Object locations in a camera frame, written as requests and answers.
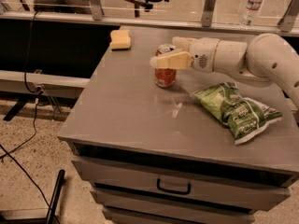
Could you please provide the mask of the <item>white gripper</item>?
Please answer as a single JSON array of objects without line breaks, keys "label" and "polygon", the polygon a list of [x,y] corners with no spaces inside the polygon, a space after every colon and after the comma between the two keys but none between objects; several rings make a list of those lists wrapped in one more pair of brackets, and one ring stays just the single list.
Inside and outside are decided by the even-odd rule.
[{"label": "white gripper", "polygon": [[179,52],[152,57],[149,64],[157,69],[187,69],[192,66],[196,71],[212,73],[213,58],[220,40],[203,37],[200,39],[174,36],[172,44]]}]

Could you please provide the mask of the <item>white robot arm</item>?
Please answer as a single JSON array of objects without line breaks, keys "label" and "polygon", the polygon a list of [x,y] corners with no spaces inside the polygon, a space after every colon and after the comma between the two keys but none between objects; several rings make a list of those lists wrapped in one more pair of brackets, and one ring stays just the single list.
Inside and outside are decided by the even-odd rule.
[{"label": "white robot arm", "polygon": [[255,36],[249,43],[218,38],[172,38],[175,49],[154,56],[149,64],[157,69],[189,67],[205,73],[222,73],[256,87],[278,85],[299,108],[299,55],[282,37]]}]

